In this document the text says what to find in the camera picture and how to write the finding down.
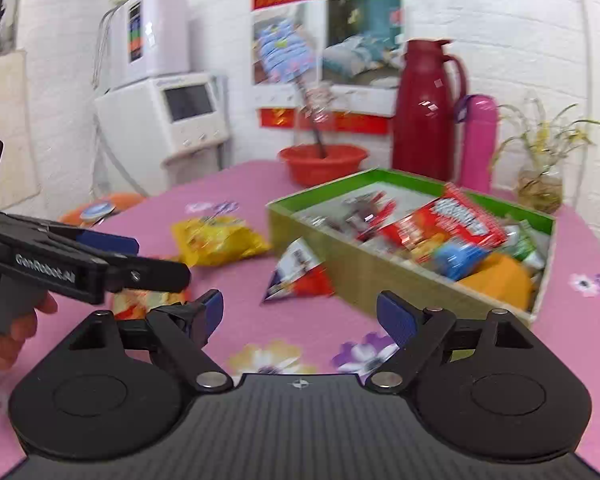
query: human hand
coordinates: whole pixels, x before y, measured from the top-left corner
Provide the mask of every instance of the human hand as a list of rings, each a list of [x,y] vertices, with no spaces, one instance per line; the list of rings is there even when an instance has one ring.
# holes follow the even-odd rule
[[[50,295],[36,306],[36,309],[45,314],[54,314],[58,304]],[[35,311],[26,316],[19,317],[11,323],[9,335],[0,335],[0,370],[8,370],[13,366],[20,354],[22,345],[27,339],[36,335],[38,329],[38,316]]]

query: open box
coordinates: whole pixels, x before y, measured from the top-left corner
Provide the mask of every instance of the open box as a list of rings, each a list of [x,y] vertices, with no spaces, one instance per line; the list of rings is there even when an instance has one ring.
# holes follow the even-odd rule
[[[413,210],[429,203],[443,192],[437,180],[391,170],[368,170],[280,198],[267,204],[270,241],[277,256],[297,238],[304,238],[315,254],[324,260],[336,293],[352,306],[376,316],[376,297],[391,290],[418,308],[443,306],[465,319],[484,319],[492,308],[506,308],[530,325],[538,316],[551,273],[554,253],[554,219],[494,197],[467,192],[485,210],[497,217],[507,214],[526,219],[534,230],[539,251],[547,265],[538,294],[528,311],[494,300],[453,282],[413,262],[360,244],[333,230],[319,230],[311,216],[334,214],[344,199],[366,192],[384,190],[398,199],[398,209]]]

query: wooden board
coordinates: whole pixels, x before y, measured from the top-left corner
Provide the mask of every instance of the wooden board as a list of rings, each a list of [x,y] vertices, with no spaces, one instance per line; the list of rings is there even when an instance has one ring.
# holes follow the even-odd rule
[[[40,192],[32,156],[27,108],[26,53],[0,56],[0,209]]]

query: table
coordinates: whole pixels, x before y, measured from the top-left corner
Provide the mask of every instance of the table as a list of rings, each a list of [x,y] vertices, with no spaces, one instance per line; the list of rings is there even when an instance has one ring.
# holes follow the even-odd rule
[[[282,164],[248,162],[147,200],[107,220],[101,229],[135,237],[142,254],[174,254],[169,225],[190,216],[187,205],[196,209],[236,201],[234,214],[266,234],[265,204],[298,189]],[[593,413],[578,453],[600,471],[600,286],[582,283],[583,276],[593,280],[600,275],[600,245],[566,206],[557,215],[556,236],[552,275],[533,330],[590,391]],[[375,320],[336,297],[261,305],[275,264],[275,258],[263,257],[192,272],[194,295],[210,288],[224,295],[224,319],[205,351],[227,371],[237,374],[240,369],[275,365],[287,372],[332,373],[336,365],[351,359],[354,344],[368,343],[358,347],[367,350],[390,344]],[[10,391],[93,309],[67,298],[56,299],[58,313],[39,314],[38,335],[26,343],[16,365],[0,374],[0,476],[24,457],[6,416]]]

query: pink bottle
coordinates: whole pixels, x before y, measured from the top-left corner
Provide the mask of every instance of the pink bottle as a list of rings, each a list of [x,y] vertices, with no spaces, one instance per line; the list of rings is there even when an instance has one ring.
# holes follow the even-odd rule
[[[480,193],[491,192],[489,166],[496,149],[498,105],[487,95],[468,95],[458,103],[456,120],[464,123],[464,143],[458,184]]]

